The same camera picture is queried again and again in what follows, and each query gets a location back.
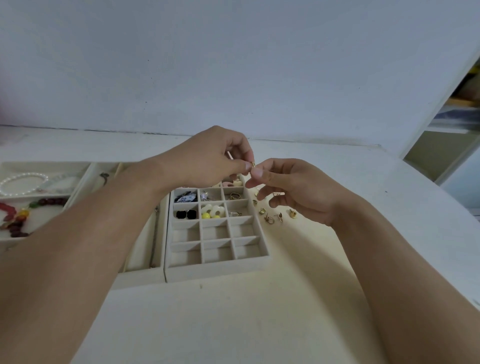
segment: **table surface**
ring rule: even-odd
[[[136,161],[185,139],[0,127],[0,159]],[[373,146],[251,145],[257,162],[305,159],[369,200],[480,302],[480,224],[412,167]],[[73,363],[385,363],[334,232],[301,216],[284,220],[263,225],[273,257],[265,271],[110,292]]]

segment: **fingernail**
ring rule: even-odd
[[[261,179],[262,178],[262,175],[264,173],[264,170],[261,169],[261,168],[252,168],[252,170],[250,171],[250,175],[252,175],[253,178],[256,178],[256,179]]]

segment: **yellow bead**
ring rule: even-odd
[[[25,216],[25,217],[27,217],[28,215],[30,215],[30,211],[25,210],[24,208],[22,208],[22,209],[20,210],[20,212],[18,213],[17,216]]]

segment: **person's left hand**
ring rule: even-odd
[[[239,132],[213,126],[154,158],[164,158],[177,187],[205,188],[252,168],[253,151]]]

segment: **jewelry organizer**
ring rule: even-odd
[[[244,187],[244,177],[240,176],[240,180],[240,187],[219,184],[211,188],[179,188],[170,193],[167,282],[249,272],[268,264],[270,253],[259,214]],[[175,202],[187,192],[195,194],[197,202]],[[205,192],[208,201],[202,201]],[[203,218],[202,209],[205,211],[207,205],[220,207],[219,217]],[[196,219],[177,218],[177,212],[186,210],[196,211]]]
[[[8,223],[15,222],[22,212],[26,219],[21,232],[34,233],[62,211],[101,190],[130,165],[3,162],[0,164],[0,203],[16,210],[14,220]],[[174,203],[177,196],[186,191],[195,193],[197,202]],[[202,201],[205,192],[210,201]],[[229,200],[231,194],[235,199]],[[39,204],[41,199],[48,203]],[[208,204],[222,207],[219,212],[222,217],[202,219],[202,208]],[[8,213],[4,209],[0,210],[0,225],[4,225],[0,230],[0,254],[8,254],[24,239],[12,237],[9,228],[5,228],[8,223],[3,220]],[[205,189],[177,189],[167,195],[156,210],[152,211],[120,267],[112,289],[259,270],[270,259],[258,212],[243,186],[223,187],[219,183]],[[185,219],[175,217],[174,213],[184,210],[195,213],[189,212]]]

